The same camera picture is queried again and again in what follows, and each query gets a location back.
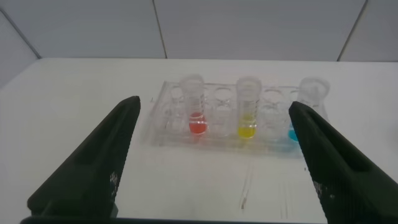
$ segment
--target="yellow liquid in test tube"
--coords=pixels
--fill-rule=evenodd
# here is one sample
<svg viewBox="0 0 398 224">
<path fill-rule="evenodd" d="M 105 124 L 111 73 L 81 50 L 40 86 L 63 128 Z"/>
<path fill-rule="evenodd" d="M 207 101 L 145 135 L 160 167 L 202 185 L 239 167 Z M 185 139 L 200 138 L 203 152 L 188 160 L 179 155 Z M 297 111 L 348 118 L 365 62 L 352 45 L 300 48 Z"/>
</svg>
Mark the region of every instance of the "yellow liquid in test tube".
<svg viewBox="0 0 398 224">
<path fill-rule="evenodd" d="M 244 115 L 239 120 L 238 135 L 241 138 L 253 138 L 256 133 L 256 120 L 251 114 Z"/>
</svg>

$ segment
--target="empty test tube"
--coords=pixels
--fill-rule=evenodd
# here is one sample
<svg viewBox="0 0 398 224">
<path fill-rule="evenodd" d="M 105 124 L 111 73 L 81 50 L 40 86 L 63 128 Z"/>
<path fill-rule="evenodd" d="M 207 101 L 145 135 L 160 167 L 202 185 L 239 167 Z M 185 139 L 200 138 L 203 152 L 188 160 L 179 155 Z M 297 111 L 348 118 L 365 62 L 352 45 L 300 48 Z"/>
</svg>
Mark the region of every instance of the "empty test tube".
<svg viewBox="0 0 398 224">
<path fill-rule="evenodd" d="M 192 134 L 206 132 L 207 123 L 204 115 L 204 82 L 200 75 L 190 75 L 180 81 L 189 129 Z"/>
<path fill-rule="evenodd" d="M 300 82 L 298 87 L 297 101 L 311 107 L 320 116 L 327 119 L 326 112 L 323 110 L 323 100 L 327 96 L 330 90 L 330 83 L 322 78 L 318 77 L 307 77 Z M 298 141 L 296 133 L 290 124 L 289 138 L 294 141 Z"/>
<path fill-rule="evenodd" d="M 256 133 L 257 109 L 259 106 L 261 81 L 255 77 L 240 78 L 236 82 L 238 101 L 238 135 L 250 139 Z"/>
</svg>

